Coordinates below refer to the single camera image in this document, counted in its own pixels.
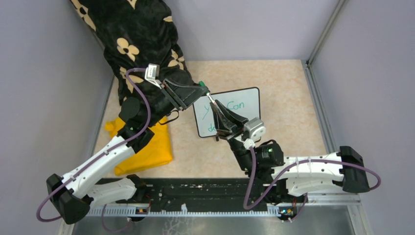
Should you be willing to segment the white whiteboard black frame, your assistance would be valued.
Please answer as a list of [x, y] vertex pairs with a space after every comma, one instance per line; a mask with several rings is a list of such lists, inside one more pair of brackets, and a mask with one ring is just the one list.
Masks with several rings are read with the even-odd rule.
[[[261, 117], [260, 90], [257, 87], [215, 93], [211, 96], [240, 116], [248, 119]], [[193, 103], [197, 131], [201, 138], [216, 135], [213, 111], [209, 103], [210, 100], [207, 96], [203, 96]]]

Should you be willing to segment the white marker pen body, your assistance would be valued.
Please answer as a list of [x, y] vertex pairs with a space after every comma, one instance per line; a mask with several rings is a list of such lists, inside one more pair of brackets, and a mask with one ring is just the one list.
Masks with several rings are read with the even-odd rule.
[[220, 111], [219, 106], [216, 101], [213, 99], [210, 93], [206, 93], [207, 98], [209, 99], [209, 105], [213, 113], [218, 113]]

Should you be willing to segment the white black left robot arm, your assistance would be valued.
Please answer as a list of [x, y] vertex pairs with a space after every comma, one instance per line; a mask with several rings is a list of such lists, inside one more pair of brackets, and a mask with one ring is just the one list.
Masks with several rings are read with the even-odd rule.
[[156, 88], [154, 103], [131, 79], [128, 80], [138, 97], [124, 101], [129, 112], [125, 124], [110, 142], [83, 164], [59, 176], [52, 174], [46, 180], [48, 197], [66, 224], [82, 220], [96, 206], [104, 206], [120, 200], [139, 203], [147, 195], [140, 178], [129, 175], [112, 183], [98, 182], [124, 160], [142, 151], [155, 136], [151, 127], [173, 110], [185, 110], [199, 98], [209, 93], [202, 82], [185, 85], [170, 79], [154, 79], [150, 84]]

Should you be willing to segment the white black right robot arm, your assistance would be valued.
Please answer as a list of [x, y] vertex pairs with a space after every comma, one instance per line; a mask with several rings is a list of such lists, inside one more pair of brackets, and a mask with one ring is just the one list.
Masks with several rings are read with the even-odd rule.
[[312, 191], [340, 187], [348, 193], [370, 191], [363, 158], [350, 146], [337, 152], [308, 157], [287, 157], [275, 140], [256, 145], [266, 133], [259, 117], [249, 119], [228, 109], [219, 100], [210, 101], [217, 137], [225, 140], [239, 167], [254, 183], [276, 187], [276, 197], [288, 202]]

